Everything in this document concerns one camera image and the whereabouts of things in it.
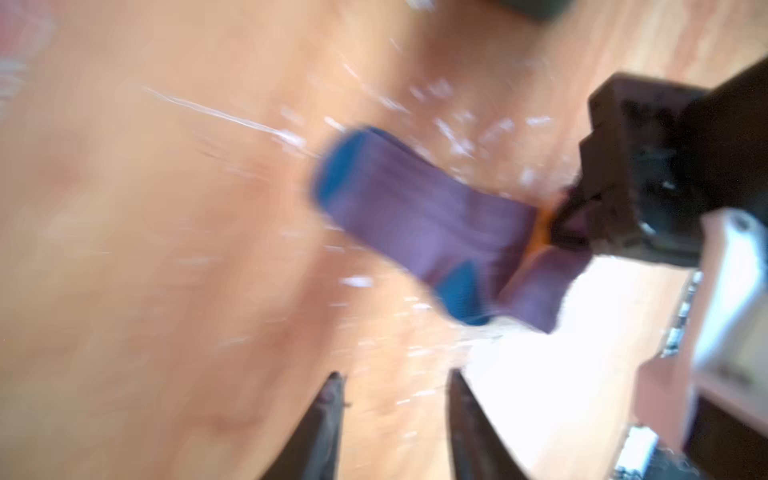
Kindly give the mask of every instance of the wood grain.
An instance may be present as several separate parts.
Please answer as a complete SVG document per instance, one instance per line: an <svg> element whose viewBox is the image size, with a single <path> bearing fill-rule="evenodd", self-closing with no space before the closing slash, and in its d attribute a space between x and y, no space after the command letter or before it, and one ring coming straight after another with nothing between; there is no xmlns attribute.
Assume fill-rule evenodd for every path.
<svg viewBox="0 0 768 480"><path fill-rule="evenodd" d="M715 85L765 55L768 10L577 0L536 25L495 2L434 3L45 10L55 33L13 57L26 69L0 126L3 478L256 478L332 369L352 403L340 478L448 478L442 392L472 345L473 375L498 345L525 353L479 371L528 400L475 383L513 450L538 435L520 455L536 478L605 474L684 273L592 269L590 300L552 337L464 329L414 310L429 294L332 228L313 169L334 122L374 124L479 189L546 203L577 172L586 98L608 75ZM438 118L473 157L451 153ZM515 128L488 134L504 119ZM353 275L374 286L339 282ZM554 387L526 379L581 400L537 402Z"/></svg>

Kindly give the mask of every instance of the white metal part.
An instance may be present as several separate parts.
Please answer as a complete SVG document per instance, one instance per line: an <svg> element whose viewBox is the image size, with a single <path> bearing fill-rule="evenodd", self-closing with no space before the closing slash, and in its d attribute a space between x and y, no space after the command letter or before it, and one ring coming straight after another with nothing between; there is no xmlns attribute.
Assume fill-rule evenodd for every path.
<svg viewBox="0 0 768 480"><path fill-rule="evenodd" d="M768 436L766 228L734 209L710 212L701 223L702 277L680 350L644 363L634 393L640 422L675 452L698 396Z"/></svg>

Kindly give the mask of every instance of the wooden floor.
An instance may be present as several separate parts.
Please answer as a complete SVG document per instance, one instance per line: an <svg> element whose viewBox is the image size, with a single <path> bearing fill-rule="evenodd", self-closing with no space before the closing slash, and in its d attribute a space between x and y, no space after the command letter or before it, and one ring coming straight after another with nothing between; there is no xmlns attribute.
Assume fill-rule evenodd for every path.
<svg viewBox="0 0 768 480"><path fill-rule="evenodd" d="M8 479L257 478L333 369L340 478L449 478L443 389L467 362L535 478L604 478L686 273L601 259L552 336L462 328L323 218L313 169L374 124L551 202L608 75L712 86L768 51L761 0L575 0L551 25L490 0L0 8Z"/></svg>

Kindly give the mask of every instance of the dark green object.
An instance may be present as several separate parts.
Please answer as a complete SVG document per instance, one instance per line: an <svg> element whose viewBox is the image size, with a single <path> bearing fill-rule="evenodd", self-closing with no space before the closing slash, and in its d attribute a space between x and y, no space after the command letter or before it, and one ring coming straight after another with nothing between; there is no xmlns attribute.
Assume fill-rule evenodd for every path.
<svg viewBox="0 0 768 480"><path fill-rule="evenodd" d="M552 20L570 3L571 0L502 0L502 4L537 20Z"/></svg>

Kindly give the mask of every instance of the wooden surface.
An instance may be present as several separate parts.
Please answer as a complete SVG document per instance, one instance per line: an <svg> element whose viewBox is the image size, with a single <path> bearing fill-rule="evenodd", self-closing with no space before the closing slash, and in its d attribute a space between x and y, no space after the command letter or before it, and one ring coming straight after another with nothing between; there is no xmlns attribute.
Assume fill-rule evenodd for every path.
<svg viewBox="0 0 768 480"><path fill-rule="evenodd" d="M546 202L608 75L711 86L768 50L760 0L576 0L546 26L481 0L0 5L13 479L256 478L332 369L352 404L340 478L449 478L442 392L470 349L535 478L603 478L685 272L605 259L553 336L460 328L318 213L317 157L374 124ZM355 275L373 287L339 281Z"/></svg>

